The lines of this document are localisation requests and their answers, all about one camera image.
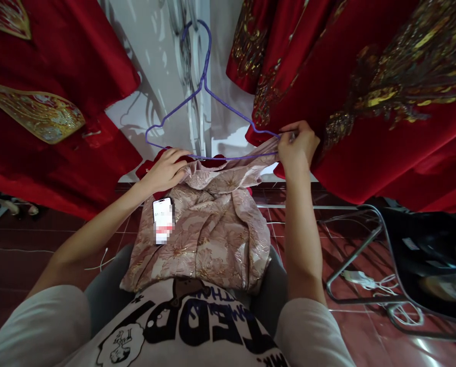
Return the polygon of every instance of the purple wire hanger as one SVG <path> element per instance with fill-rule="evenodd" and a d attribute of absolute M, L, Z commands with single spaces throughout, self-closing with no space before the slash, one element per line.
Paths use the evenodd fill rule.
<path fill-rule="evenodd" d="M 215 99 L 217 100 L 218 102 L 220 102 L 223 106 L 225 106 L 227 109 L 229 109 L 230 111 L 236 113 L 238 116 L 240 116 L 242 119 L 244 119 L 245 121 L 248 121 L 248 123 L 250 123 L 250 125 L 252 126 L 252 128 L 254 129 L 254 131 L 256 133 L 259 133 L 259 134 L 263 134 L 263 133 L 267 133 L 267 134 L 270 134 L 272 136 L 275 136 L 277 137 L 278 139 L 280 139 L 280 136 L 278 134 L 275 134 L 273 132 L 270 132 L 268 130 L 257 130 L 257 128 L 255 127 L 255 124 L 254 122 L 249 119 L 248 117 L 246 117 L 244 114 L 242 114 L 241 112 L 235 110 L 233 107 L 231 107 L 228 103 L 226 103 L 225 101 L 223 101 L 221 98 L 219 98 L 216 94 L 214 94 L 209 88 L 208 88 L 208 84 L 207 84 L 207 78 L 206 78 L 206 73 L 208 72 L 208 65 L 209 65 L 209 57 L 211 55 L 211 31 L 209 30 L 209 27 L 208 25 L 203 21 L 203 20 L 200 20 L 198 19 L 197 20 L 198 23 L 202 24 L 202 26 L 204 28 L 206 28 L 206 31 L 208 31 L 208 36 L 209 36 L 209 44 L 208 44 L 208 52 L 206 53 L 206 61 L 204 62 L 204 70 L 202 71 L 202 75 L 201 75 L 201 80 L 199 81 L 199 87 L 197 88 L 197 90 L 192 93 L 189 97 L 187 97 L 186 100 L 184 100 L 180 105 L 178 105 L 177 107 L 175 107 L 170 113 L 168 113 L 163 119 L 162 119 L 162 123 L 160 125 L 153 125 L 153 126 L 150 126 L 147 130 L 146 130 L 146 133 L 145 133 L 145 140 L 148 144 L 150 145 L 153 145 L 155 147 L 158 147 L 158 148 L 161 148 L 161 149 L 167 149 L 167 147 L 164 147 L 164 146 L 161 146 L 161 145 L 158 145 L 158 144 L 155 144 L 155 143 L 152 143 L 152 142 L 149 142 L 148 141 L 148 133 L 151 129 L 155 128 L 155 127 L 163 127 L 163 125 L 165 124 L 165 121 L 170 117 L 172 116 L 175 112 L 177 112 L 181 107 L 183 107 L 188 101 L 190 101 L 191 99 L 193 99 L 196 94 L 198 94 L 201 89 L 202 89 L 202 84 L 204 82 L 204 89 Z M 184 39 L 186 38 L 186 35 L 187 35 L 187 31 L 189 30 L 189 27 L 192 25 L 192 22 L 190 21 L 189 23 L 187 23 L 186 27 L 184 28 L 184 32 L 182 33 L 182 38 L 181 38 L 181 42 L 184 41 Z M 246 155 L 246 156 L 241 156 L 241 157 L 232 157 L 232 158 L 210 158 L 210 157 L 203 157 L 203 156 L 200 156 L 200 155 L 195 155 L 195 154 L 190 154 L 189 157 L 192 157 L 192 158 L 196 158 L 196 159 L 203 159 L 203 160 L 217 160 L 217 161 L 236 161 L 236 160 L 240 160 L 240 159 L 245 159 L 245 158 L 257 158 L 257 157 L 260 157 L 260 156 L 265 156 L 265 155 L 274 155 L 274 154 L 277 154 L 277 152 L 273 152 L 273 153 L 265 153 L 265 154 L 258 154 L 258 155 Z"/>

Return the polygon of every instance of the white t-shirt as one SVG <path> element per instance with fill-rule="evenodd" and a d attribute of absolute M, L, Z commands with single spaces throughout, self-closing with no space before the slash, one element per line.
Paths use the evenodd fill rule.
<path fill-rule="evenodd" d="M 274 340 L 228 292 L 196 279 L 150 286 L 92 340 L 89 312 L 71 285 L 25 300 L 0 330 L 0 367 L 354 366 L 332 314 L 309 299 L 284 306 Z"/>

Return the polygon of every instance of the gold embroidery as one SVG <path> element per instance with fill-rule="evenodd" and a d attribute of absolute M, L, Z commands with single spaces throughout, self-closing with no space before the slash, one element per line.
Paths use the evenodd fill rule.
<path fill-rule="evenodd" d="M 31 39 L 29 17 L 20 0 L 0 0 L 0 31 L 25 40 Z"/>
<path fill-rule="evenodd" d="M 257 77 L 264 60 L 267 30 L 255 29 L 251 10 L 254 0 L 245 0 L 233 39 L 232 57 L 238 64 L 238 77 Z"/>
<path fill-rule="evenodd" d="M 274 87 L 275 76 L 281 60 L 269 72 L 261 74 L 254 99 L 254 123 L 257 127 L 266 126 L 270 121 L 270 105 L 281 99 L 281 92 Z"/>
<path fill-rule="evenodd" d="M 70 101 L 46 92 L 28 92 L 0 85 L 0 108 L 34 136 L 56 144 L 85 125 Z"/>
<path fill-rule="evenodd" d="M 352 132 L 358 116 L 402 120 L 429 115 L 415 106 L 456 102 L 456 0 L 421 0 L 381 56 L 367 46 L 358 54 L 342 111 L 326 125 L 325 150 Z"/>

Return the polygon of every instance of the floral jacquard fabric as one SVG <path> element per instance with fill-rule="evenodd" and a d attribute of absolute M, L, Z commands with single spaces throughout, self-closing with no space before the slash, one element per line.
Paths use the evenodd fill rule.
<path fill-rule="evenodd" d="M 250 155 L 276 151 L 273 138 Z M 128 272 L 121 288 L 137 292 L 157 281 L 189 277 L 218 286 L 259 291 L 269 262 L 270 233 L 247 187 L 261 182 L 261 171 L 277 155 L 229 161 L 207 168 L 189 163 L 186 176 L 168 197 L 175 229 L 167 244 L 156 245 L 154 197 L 145 201 Z"/>

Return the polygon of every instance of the smartphone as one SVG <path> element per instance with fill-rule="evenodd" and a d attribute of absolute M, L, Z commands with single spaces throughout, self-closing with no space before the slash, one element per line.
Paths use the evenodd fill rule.
<path fill-rule="evenodd" d="M 173 231 L 173 207 L 170 198 L 153 202 L 153 216 L 155 221 L 155 238 L 157 245 L 164 245 Z"/>

